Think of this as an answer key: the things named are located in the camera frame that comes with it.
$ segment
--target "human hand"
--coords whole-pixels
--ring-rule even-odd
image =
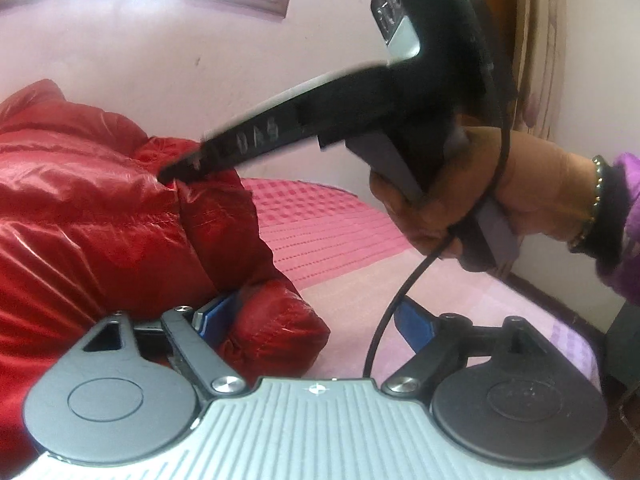
[[[422,254],[431,252],[447,229],[461,220],[491,180],[500,153],[498,128],[466,128],[469,145],[449,159],[417,209],[388,181],[371,173],[373,195]],[[517,235],[544,233],[572,240],[591,215],[596,173],[593,163],[556,144],[523,132],[511,133],[511,150],[494,193]],[[458,257],[455,239],[443,256]]]

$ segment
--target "black cable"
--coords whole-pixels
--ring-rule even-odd
[[[475,214],[475,212],[482,207],[482,204],[487,199],[487,197],[491,196],[502,175],[504,173],[504,169],[507,166],[507,160],[509,159],[509,151],[511,149],[511,128],[509,122],[509,114],[501,100],[498,98],[497,91],[495,88],[494,80],[489,75],[486,78],[486,91],[489,99],[494,102],[496,105],[496,109],[500,113],[500,154],[498,155],[498,162],[495,165],[494,176],[489,181],[489,184],[484,190],[484,193],[480,196],[474,206],[469,210],[466,216],[471,216]],[[433,250],[431,253],[421,261],[420,265],[418,265],[414,272],[406,279],[406,281],[402,284],[402,286],[396,292],[396,295],[389,303],[386,308],[382,318],[380,318],[380,322],[376,327],[376,331],[373,333],[373,337],[371,338],[371,343],[369,343],[369,349],[367,350],[367,356],[364,361],[364,368],[362,369],[362,376],[364,378],[371,377],[371,370],[373,368],[373,360],[376,358],[376,352],[378,351],[378,346],[380,346],[380,341],[382,339],[383,334],[385,333],[386,327],[391,321],[394,313],[400,306],[402,300],[409,292],[409,290],[414,286],[414,283],[418,281],[418,278],[423,274],[425,270],[444,252],[447,247],[449,247],[450,243],[452,243],[454,239],[454,235],[449,232],[447,236],[440,242],[440,244]]]

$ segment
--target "white wall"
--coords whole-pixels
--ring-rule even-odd
[[[610,162],[621,152],[640,155],[640,0],[566,1],[566,69],[554,140]],[[624,302],[598,282],[593,261],[542,236],[525,240],[513,270],[601,330]]]
[[[184,0],[48,0],[0,12],[0,96],[39,78],[123,113],[149,135],[199,139],[327,72],[383,60],[370,0],[290,0],[284,20]],[[307,143],[242,170],[347,188],[372,202],[344,147]]]

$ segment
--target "mattress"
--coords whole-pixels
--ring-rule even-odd
[[[332,330],[308,376],[358,377],[380,316],[422,255],[388,216],[344,190],[289,180],[242,182],[253,193],[260,236],[276,267]],[[488,274],[438,260],[409,296],[435,315],[457,312],[477,325],[500,326],[506,316],[525,317],[600,387],[588,342]],[[372,376],[381,383],[413,354],[391,324]]]

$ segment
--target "ribbed gray surface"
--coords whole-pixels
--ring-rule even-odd
[[[587,460],[545,471],[480,462],[443,438],[421,405],[366,380],[264,380],[215,401],[172,449],[137,464],[91,468],[43,455],[20,480],[600,480]]]

